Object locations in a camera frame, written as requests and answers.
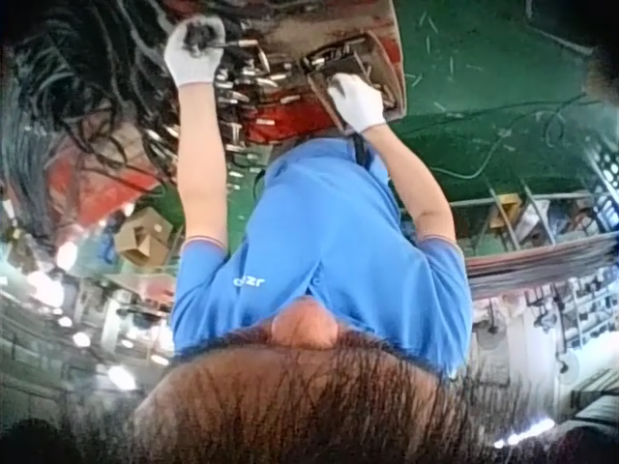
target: red surface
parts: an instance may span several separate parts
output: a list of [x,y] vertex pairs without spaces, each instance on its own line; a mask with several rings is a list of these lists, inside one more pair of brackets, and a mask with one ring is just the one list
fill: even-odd
[[[111,213],[121,208],[125,203],[133,202],[142,192],[116,182],[99,173],[79,171],[76,164],[87,160],[86,168],[104,169],[95,164],[93,157],[84,156],[76,148],[69,147],[62,152],[47,170],[50,194],[61,223],[72,222],[72,226],[86,229]],[[155,168],[144,156],[131,159],[132,166],[144,171],[156,173]],[[158,181],[144,173],[129,169],[109,171],[114,177],[120,178],[140,189],[152,189]],[[77,204],[72,204],[72,198],[78,197]]]

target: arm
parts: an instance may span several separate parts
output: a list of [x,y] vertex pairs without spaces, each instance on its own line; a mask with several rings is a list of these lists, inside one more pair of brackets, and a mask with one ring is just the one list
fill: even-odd
[[439,236],[455,242],[452,210],[424,163],[386,124],[365,130],[363,136],[387,166],[398,195],[413,218],[419,240]]
[[337,74],[329,94],[341,117],[376,149],[413,218],[417,236],[456,241],[447,198],[423,162],[391,131],[383,116],[380,92],[361,77]]
[[207,48],[200,56],[191,56],[184,46],[190,23],[210,27],[216,42],[225,41],[220,19],[195,16],[174,29],[165,47],[165,63],[178,88],[180,102],[178,190],[187,239],[206,239],[226,249],[226,165],[213,88],[222,49]]
[[186,237],[209,238],[227,249],[226,166],[211,84],[179,89],[181,130],[178,190]]

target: blue polo shirt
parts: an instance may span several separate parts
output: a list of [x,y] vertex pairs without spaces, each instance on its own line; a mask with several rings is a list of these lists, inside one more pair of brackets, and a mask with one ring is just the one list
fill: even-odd
[[269,167],[231,256],[186,243],[172,312],[177,352],[312,295],[438,371],[466,359],[472,304],[461,251],[439,237],[416,246],[403,237],[387,171],[370,155],[365,169],[349,140],[307,142]]

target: printed logo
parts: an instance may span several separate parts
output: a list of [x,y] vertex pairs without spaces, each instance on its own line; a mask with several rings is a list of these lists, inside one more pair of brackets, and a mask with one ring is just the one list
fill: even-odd
[[232,283],[234,283],[234,285],[237,287],[243,287],[244,285],[247,285],[249,287],[259,287],[264,283],[264,281],[264,278],[253,277],[251,275],[243,275],[241,278],[235,278],[234,280],[232,280]]

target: white work glove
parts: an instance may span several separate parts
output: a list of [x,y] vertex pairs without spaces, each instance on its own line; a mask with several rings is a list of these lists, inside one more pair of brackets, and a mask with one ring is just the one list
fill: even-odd
[[333,76],[329,95],[341,118],[357,133],[385,124],[383,97],[358,75],[338,73]]
[[225,28],[221,19],[217,16],[204,16],[201,14],[190,17],[179,23],[170,37],[167,39],[163,59],[172,74],[176,87],[196,83],[213,83],[215,71],[220,65],[223,56],[222,47],[210,47],[199,57],[191,56],[185,49],[185,37],[187,26],[190,23],[206,24],[215,32],[214,42],[225,43]]

